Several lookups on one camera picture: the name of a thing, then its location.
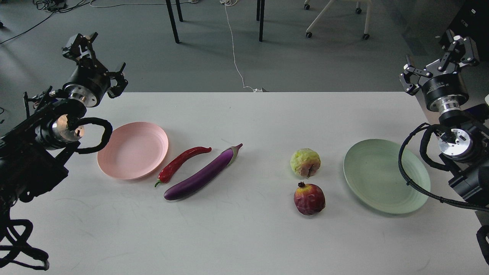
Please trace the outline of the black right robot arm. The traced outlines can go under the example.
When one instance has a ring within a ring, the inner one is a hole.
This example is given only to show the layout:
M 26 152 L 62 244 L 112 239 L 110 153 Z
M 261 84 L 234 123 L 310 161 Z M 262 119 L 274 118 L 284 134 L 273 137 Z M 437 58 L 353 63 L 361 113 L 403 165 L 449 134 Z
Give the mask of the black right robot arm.
M 426 109 L 438 113 L 438 123 L 419 125 L 402 143 L 398 167 L 408 186 L 441 203 L 463 209 L 488 212 L 488 105 L 479 104 L 466 110 L 469 100 L 461 76 L 465 66 L 476 66 L 479 56 L 476 43 L 470 37 L 445 32 L 448 44 L 444 55 L 416 68 L 409 55 L 399 80 L 405 93 L 424 99 Z M 449 171 L 449 186 L 462 201 L 442 198 L 424 189 L 407 176 L 402 165 L 405 147 L 417 133 L 423 132 L 419 153 L 430 167 Z

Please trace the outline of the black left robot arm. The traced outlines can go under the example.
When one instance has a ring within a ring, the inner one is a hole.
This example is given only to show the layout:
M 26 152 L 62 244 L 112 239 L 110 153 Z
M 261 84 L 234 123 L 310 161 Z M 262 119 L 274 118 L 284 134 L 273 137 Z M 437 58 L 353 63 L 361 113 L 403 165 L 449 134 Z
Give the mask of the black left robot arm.
M 109 71 L 97 59 L 92 45 L 97 36 L 97 32 L 77 34 L 68 40 L 62 54 L 76 63 L 71 77 L 60 89 L 49 87 L 33 97 L 25 93 L 26 119 L 1 137 L 1 239 L 9 241 L 1 245 L 6 252 L 1 267 L 49 269 L 49 255 L 28 244 L 32 222 L 12 219 L 11 208 L 54 189 L 68 176 L 65 165 L 74 153 L 99 152 L 109 143 L 112 124 L 86 117 L 87 108 L 98 106 L 104 95 L 121 96 L 128 81 L 123 74 L 125 63 Z

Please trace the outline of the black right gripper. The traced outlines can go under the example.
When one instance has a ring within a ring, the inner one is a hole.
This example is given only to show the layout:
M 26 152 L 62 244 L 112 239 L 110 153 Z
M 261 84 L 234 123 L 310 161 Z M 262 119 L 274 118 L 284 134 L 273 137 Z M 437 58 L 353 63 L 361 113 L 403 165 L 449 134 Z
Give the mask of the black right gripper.
M 479 65 L 478 49 L 472 38 L 455 35 L 451 29 L 446 30 L 445 35 L 448 44 L 443 47 L 445 53 L 437 67 L 441 75 L 435 77 L 433 73 L 435 61 L 423 69 L 417 68 L 409 54 L 406 54 L 406 64 L 399 74 L 404 92 L 415 96 L 422 91 L 426 108 L 432 112 L 459 111 L 468 101 L 469 94 L 458 72 L 464 66 Z

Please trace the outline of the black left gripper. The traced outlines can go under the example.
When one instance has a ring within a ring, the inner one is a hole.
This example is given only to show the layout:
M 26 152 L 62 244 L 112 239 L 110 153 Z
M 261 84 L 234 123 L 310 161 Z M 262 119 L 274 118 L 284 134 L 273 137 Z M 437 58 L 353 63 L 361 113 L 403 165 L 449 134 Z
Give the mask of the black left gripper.
M 68 94 L 69 99 L 76 99 L 87 108 L 98 106 L 106 91 L 110 99 L 121 96 L 129 83 L 123 73 L 125 62 L 119 70 L 108 71 L 97 59 L 92 46 L 97 36 L 97 32 L 88 36 L 77 34 L 62 49 L 63 57 L 78 65 L 63 85 L 63 92 Z M 111 80 L 115 80 L 115 85 L 110 87 Z

